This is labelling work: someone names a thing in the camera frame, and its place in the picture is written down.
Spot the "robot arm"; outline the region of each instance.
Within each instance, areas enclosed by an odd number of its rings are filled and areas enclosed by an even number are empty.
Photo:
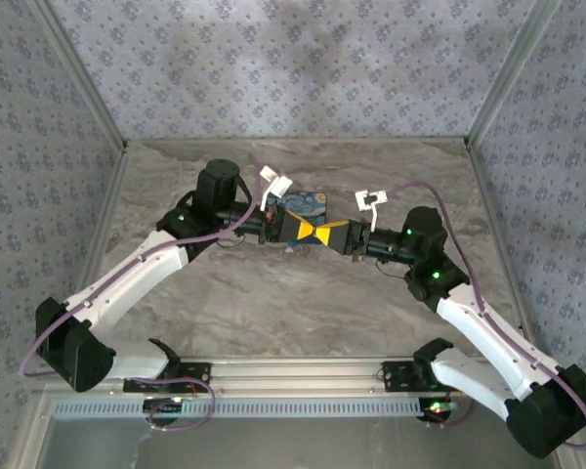
[[[148,291],[215,241],[213,238],[179,245],[180,239],[218,232],[239,222],[248,212],[247,203],[235,201],[237,186],[246,189],[238,172],[238,167],[229,161],[209,162],[198,176],[195,191],[165,214],[156,224],[156,231],[124,261],[65,303],[50,298],[39,306],[37,336],[54,321],[74,313],[49,334],[37,353],[75,391],[87,391],[110,378],[177,377],[170,371],[170,351],[158,341],[128,349],[109,347],[102,341],[108,343],[109,330]],[[275,174],[271,178],[270,187],[277,182]],[[363,204],[373,206],[368,197]],[[256,235],[261,244],[315,236],[354,261],[369,256],[384,263],[408,265],[410,270],[404,279],[414,298],[458,328],[499,373],[437,339],[414,356],[418,374],[425,382],[458,389],[490,408],[508,423],[525,449],[540,457],[586,425],[577,405],[540,365],[557,372],[585,404],[586,375],[575,365],[561,368],[484,302],[489,318],[517,344],[530,350],[534,361],[528,362],[491,327],[485,314],[476,309],[469,277],[443,251],[447,232],[436,209],[413,208],[401,232],[394,232],[376,228],[375,223],[351,220],[315,227],[282,207],[263,205],[245,217],[235,230],[238,235]]]

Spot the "wallpaper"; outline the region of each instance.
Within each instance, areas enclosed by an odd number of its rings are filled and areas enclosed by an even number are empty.
[[[17,368],[34,308],[72,292],[113,159],[25,1],[0,0],[0,467],[29,396]]]
[[[532,2],[51,3],[135,140],[465,135]]]
[[[480,158],[533,327],[586,371],[586,0],[553,17]]]

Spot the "metal frame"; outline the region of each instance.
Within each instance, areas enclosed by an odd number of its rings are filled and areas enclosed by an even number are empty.
[[[314,399],[359,398],[377,401],[386,398],[444,397],[445,392],[386,393],[384,383],[376,377],[387,360],[411,361],[412,358],[190,358],[187,361],[210,362],[211,386],[218,399]],[[123,382],[98,385],[86,395],[78,395],[60,379],[49,381],[38,390],[22,420],[18,440],[13,447],[9,469],[36,467],[45,435],[58,401],[104,399],[109,403],[147,399],[147,394],[125,394]],[[160,394],[156,397],[174,397]]]
[[[59,399],[53,418],[85,420],[134,418],[144,420],[144,398]],[[174,414],[155,412],[161,418],[201,418],[209,409],[208,398],[184,396],[174,399]],[[339,418],[339,417],[420,417],[419,398],[403,396],[370,398],[222,398],[215,401],[211,418]]]

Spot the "yellow bowtie-shaped object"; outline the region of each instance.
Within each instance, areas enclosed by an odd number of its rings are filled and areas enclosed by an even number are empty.
[[[296,241],[312,235],[324,245],[340,250],[347,239],[349,228],[350,222],[348,220],[326,223],[316,227],[297,213],[286,210],[279,240]]]

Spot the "yellow object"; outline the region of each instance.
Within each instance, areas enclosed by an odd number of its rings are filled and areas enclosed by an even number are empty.
[[[300,223],[300,230],[297,233],[298,239],[303,239],[307,236],[313,234],[314,226],[311,225],[309,222],[302,222]]]
[[[316,227],[314,230],[314,236],[321,241],[324,245],[328,245],[330,241],[330,230],[335,227],[342,227],[343,225],[348,225],[350,222],[347,220],[341,222],[332,222],[326,223],[325,225],[321,225],[320,227]]]

